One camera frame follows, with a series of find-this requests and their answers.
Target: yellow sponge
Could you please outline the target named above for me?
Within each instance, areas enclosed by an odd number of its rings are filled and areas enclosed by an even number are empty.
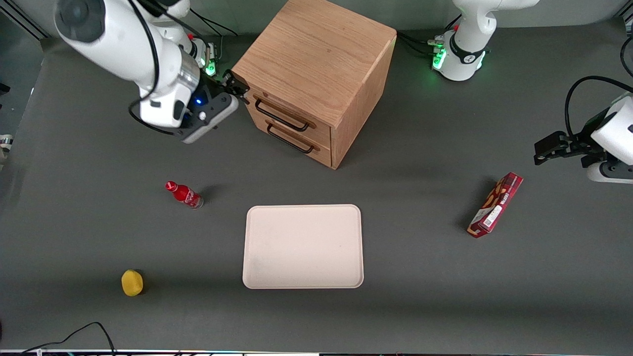
[[[126,270],[121,277],[121,286],[127,296],[136,296],[143,290],[143,277],[133,269]]]

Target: gray table surface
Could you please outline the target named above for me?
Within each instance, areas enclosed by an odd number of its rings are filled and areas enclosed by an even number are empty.
[[[632,188],[589,181],[578,159],[532,162],[533,144],[564,128],[576,79],[631,82],[624,39],[621,20],[499,29],[462,83],[399,44],[336,171],[257,130],[243,106],[190,146],[147,130],[126,112],[135,85],[48,44],[0,174],[0,345],[101,321],[121,349],[630,355]],[[227,41],[225,65],[252,40]],[[573,126],[619,94],[583,84]],[[495,231],[473,239],[465,226],[509,171],[525,182]],[[207,204],[174,202],[170,179]],[[242,285],[249,208],[336,203],[363,214],[360,288]],[[137,298],[120,287],[131,268],[149,285]],[[107,343],[93,329],[65,346]]]

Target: red bottle cap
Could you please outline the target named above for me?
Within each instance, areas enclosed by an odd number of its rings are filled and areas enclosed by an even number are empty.
[[[165,183],[165,188],[167,188],[167,190],[169,191],[176,191],[176,189],[178,189],[178,184],[169,181],[167,183]]]

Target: green led light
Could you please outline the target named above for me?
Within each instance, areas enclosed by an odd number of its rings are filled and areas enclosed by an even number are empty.
[[[209,65],[204,69],[204,72],[209,76],[212,77],[215,75],[215,61],[210,61]]]
[[[442,50],[436,54],[436,57],[433,59],[433,67],[435,69],[442,68],[442,64],[444,64],[444,59],[446,57],[446,50],[442,48]]]
[[[484,57],[486,56],[486,51],[481,54],[481,60],[479,60],[479,64],[477,65],[477,69],[481,68],[481,63],[484,62]]]

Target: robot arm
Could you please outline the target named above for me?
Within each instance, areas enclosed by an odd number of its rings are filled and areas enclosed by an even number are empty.
[[[633,98],[627,93],[592,117],[578,134],[556,131],[534,144],[534,163],[584,155],[582,166],[596,182],[633,184]]]
[[[497,29],[492,11],[517,10],[536,5],[539,0],[453,0],[462,15],[457,30],[449,29],[436,36],[433,45],[440,50],[432,68],[450,80],[462,81],[473,76],[481,67],[484,48]]]
[[[147,24],[157,63],[132,3]],[[55,25],[61,38],[79,53],[116,76],[135,82],[141,97],[154,88],[140,102],[141,120],[191,143],[235,111],[237,99],[201,71],[206,65],[204,42],[189,39],[180,25],[159,13],[152,14],[152,8],[147,10],[142,4],[141,0],[58,0]],[[189,0],[166,10],[175,17],[188,11]]]

